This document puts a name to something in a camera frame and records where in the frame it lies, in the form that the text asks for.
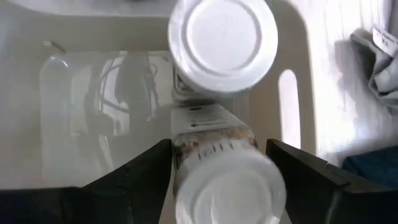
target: white plastic lid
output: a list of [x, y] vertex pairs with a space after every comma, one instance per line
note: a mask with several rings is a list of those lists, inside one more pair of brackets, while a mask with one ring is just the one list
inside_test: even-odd
[[178, 224], [279, 223], [285, 185], [275, 164], [258, 151], [211, 158], [192, 172], [177, 194]]
[[194, 90], [236, 93], [270, 69], [277, 27], [264, 0], [180, 0], [169, 22], [169, 45]]

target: gray cloth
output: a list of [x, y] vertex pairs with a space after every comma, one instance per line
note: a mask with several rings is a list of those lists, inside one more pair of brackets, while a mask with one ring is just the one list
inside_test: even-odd
[[[389, 31], [398, 35], [398, 3], [392, 5]], [[393, 58], [377, 47], [372, 34], [357, 29], [351, 35], [356, 58], [364, 70], [372, 92], [384, 105], [398, 111], [398, 54]]]

